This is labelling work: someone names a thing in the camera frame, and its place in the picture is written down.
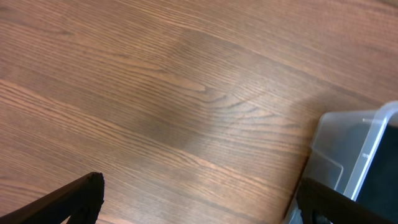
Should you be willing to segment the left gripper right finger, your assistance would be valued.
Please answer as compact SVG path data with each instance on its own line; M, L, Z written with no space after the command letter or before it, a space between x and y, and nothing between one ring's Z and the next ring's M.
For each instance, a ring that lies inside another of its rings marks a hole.
M301 180L296 201L304 224L327 221L334 224L392 224L391 221L311 178Z

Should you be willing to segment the black garment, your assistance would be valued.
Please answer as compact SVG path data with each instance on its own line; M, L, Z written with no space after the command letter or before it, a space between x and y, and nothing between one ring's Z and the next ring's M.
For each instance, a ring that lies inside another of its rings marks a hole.
M397 223L397 128L382 136L357 202L371 212Z

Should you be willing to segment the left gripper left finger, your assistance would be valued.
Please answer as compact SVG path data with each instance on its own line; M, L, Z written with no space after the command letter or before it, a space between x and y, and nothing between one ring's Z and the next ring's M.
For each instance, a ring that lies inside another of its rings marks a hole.
M95 224L104 202L104 177L91 172L1 217L1 223Z

